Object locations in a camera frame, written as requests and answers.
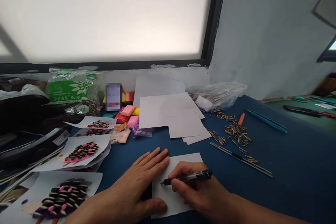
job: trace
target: clear plastic bag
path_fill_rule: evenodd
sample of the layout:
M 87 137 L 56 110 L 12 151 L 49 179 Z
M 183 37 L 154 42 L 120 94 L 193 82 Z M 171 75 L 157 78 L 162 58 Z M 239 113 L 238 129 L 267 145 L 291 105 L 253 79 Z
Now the clear plastic bag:
M 70 116 L 80 120 L 96 116 L 99 107 L 98 91 L 103 73 L 90 70 L 50 68 L 51 78 L 46 93 L 51 104 L 59 104 Z
M 132 131 L 135 137 L 152 137 L 152 128 L 145 128 L 145 129 L 139 129 L 139 125 L 135 125 L 132 127 Z
M 207 86 L 192 86 L 186 91 L 199 108 L 205 111 L 220 111 L 231 107 L 246 89 L 246 85 L 238 82 L 220 82 Z

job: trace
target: window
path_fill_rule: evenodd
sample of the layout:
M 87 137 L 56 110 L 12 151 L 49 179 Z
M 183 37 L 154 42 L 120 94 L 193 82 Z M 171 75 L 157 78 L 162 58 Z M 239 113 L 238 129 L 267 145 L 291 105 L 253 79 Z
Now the window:
M 317 62 L 322 61 L 336 61 L 336 36 L 317 60 Z
M 223 0 L 0 0 L 0 74 L 210 64 Z

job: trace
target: black pen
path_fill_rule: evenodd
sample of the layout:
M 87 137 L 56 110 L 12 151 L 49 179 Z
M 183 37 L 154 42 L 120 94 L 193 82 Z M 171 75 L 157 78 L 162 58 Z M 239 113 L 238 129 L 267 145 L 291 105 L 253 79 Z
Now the black pen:
M 187 176 L 184 176 L 184 177 L 180 177 L 180 178 L 178 178 L 178 180 L 181 180 L 183 182 L 190 181 L 190 180 L 208 180 L 208 179 L 211 179 L 211 176 L 212 176 L 212 171 L 211 170 L 204 170 L 204 171 L 199 171 L 197 173 L 190 174 L 190 175 L 187 175 Z M 171 181 L 172 181 L 171 179 L 167 178 L 163 182 L 161 182 L 160 184 L 165 185 L 165 186 L 169 186 Z

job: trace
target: wall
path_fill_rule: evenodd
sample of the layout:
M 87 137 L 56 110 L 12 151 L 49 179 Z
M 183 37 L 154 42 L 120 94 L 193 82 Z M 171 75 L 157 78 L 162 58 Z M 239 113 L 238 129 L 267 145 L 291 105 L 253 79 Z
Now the wall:
M 238 81 L 255 99 L 308 94 L 336 69 L 336 63 L 316 63 L 335 34 L 311 14 L 317 2 L 224 0 L 209 69 L 109 71 L 106 81 L 134 89 L 136 74 L 144 71 L 175 77 L 187 87 Z M 27 76 L 48 79 L 42 73 Z

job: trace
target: table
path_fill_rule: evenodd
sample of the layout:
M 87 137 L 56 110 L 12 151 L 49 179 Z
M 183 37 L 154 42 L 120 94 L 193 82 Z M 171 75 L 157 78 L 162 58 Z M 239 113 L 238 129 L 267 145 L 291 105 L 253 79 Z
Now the table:
M 332 97 L 323 97 L 325 100 L 331 100 L 336 102 L 336 98 Z M 316 126 L 319 126 L 325 130 L 331 131 L 332 133 L 336 134 L 336 119 L 329 118 L 329 117 L 313 117 L 310 115 L 304 115 L 304 114 L 299 114 L 299 113 L 294 113 L 288 110 L 285 110 L 282 106 L 283 105 L 289 105 L 289 106 L 295 106 L 295 107 L 302 107 L 306 109 L 313 109 L 313 110 L 318 110 L 321 112 L 329 112 L 329 113 L 334 113 L 336 114 L 335 110 L 329 110 L 320 106 L 316 106 L 315 104 L 319 104 L 319 101 L 315 100 L 308 100 L 307 103 L 302 103 L 299 101 L 294 101 L 294 100 L 282 100 L 282 101 L 271 101 L 267 103 L 267 105 L 276 108 L 278 110 L 284 111 L 287 114 L 290 114 L 292 116 L 295 116 L 303 121 L 306 121 L 308 123 L 314 124 Z
M 308 222 L 335 223 L 335 136 L 248 96 L 238 98 L 225 112 L 239 117 L 244 109 L 260 112 L 288 128 L 287 134 L 281 133 L 245 113 L 243 126 L 252 139 L 246 150 L 259 161 L 258 165 L 273 173 L 273 178 L 211 146 L 208 142 L 215 142 L 214 139 L 187 145 L 181 138 L 170 139 L 168 127 L 162 127 L 156 128 L 151 138 L 135 139 L 131 133 L 127 144 L 112 145 L 98 170 L 104 175 L 97 192 L 111 186 L 140 155 L 160 146 L 162 150 L 168 148 L 169 156 L 200 152 L 204 163 L 231 193 Z M 228 137 L 223 130 L 228 122 L 204 114 L 205 127 Z M 240 153 L 231 141 L 225 148 Z M 207 223 L 207 220 L 196 211 L 189 211 L 142 223 Z

